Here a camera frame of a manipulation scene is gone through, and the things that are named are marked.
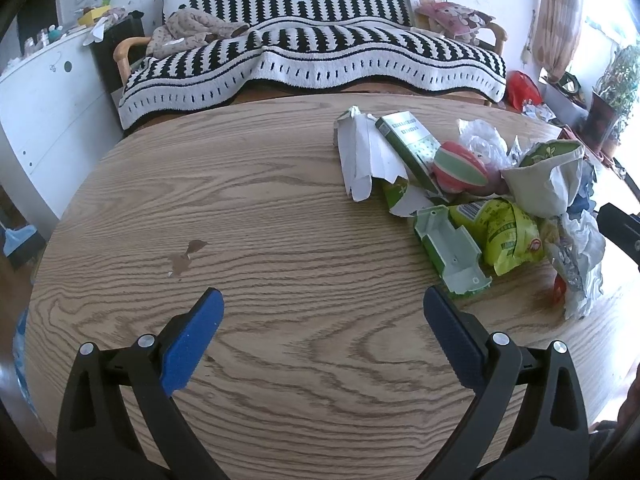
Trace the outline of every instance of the wooden table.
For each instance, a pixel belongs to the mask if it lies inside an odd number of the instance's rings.
[[[27,376],[50,431],[81,343],[128,346],[216,286],[225,318],[175,400],[231,478],[416,477],[472,394],[422,316],[424,290],[438,278],[407,221],[379,193],[362,203],[345,194],[332,136],[351,104],[376,115],[409,109],[441,141],[457,137],[457,118],[489,120],[509,144],[516,134],[558,134],[495,108],[366,94],[235,105],[134,134],[79,189],[34,288]],[[609,172],[598,185],[638,210]],[[172,273],[171,259],[192,240],[207,245]],[[638,269],[607,243],[603,272],[605,295],[580,321],[550,306],[555,272],[546,262],[457,303],[518,344],[562,338],[592,418],[640,352]],[[498,445],[522,395],[518,387]],[[160,460],[131,399],[143,445]]]

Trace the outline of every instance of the bottle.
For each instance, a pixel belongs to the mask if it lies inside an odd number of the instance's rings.
[[[49,31],[46,28],[43,28],[37,35],[38,44],[42,44],[42,47],[45,47],[49,44]]]
[[[27,38],[24,40],[24,59],[28,58],[31,54],[36,52],[36,44],[33,42],[33,38]]]

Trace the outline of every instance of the white torn paper box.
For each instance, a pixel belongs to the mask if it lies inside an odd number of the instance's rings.
[[[350,107],[334,123],[334,145],[340,153],[340,166],[347,195],[360,202],[371,195],[374,178],[394,186],[385,186],[391,214],[411,216],[431,207],[424,191],[409,184],[404,162],[376,128],[376,118]]]

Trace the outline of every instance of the white cabinet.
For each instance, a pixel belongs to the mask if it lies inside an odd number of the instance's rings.
[[[45,238],[122,138],[85,35],[63,38],[0,76],[0,184]]]

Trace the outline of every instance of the blue gripper pad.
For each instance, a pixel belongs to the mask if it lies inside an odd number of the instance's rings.
[[[488,353],[486,348],[483,350],[479,347],[478,340],[484,337],[482,332],[486,334],[484,341],[488,339],[489,334],[475,316],[459,312],[435,286],[430,286],[426,290],[422,305],[424,317],[447,356],[460,384],[465,388],[470,388],[476,396],[479,396],[486,386],[482,372]],[[462,319],[465,319],[469,324],[474,324],[474,326],[466,327]],[[476,338],[472,336],[468,328],[478,332]]]
[[[222,294],[212,289],[199,308],[193,312],[180,335],[164,352],[160,383],[167,396],[187,385],[220,326],[224,313],[225,302]]]

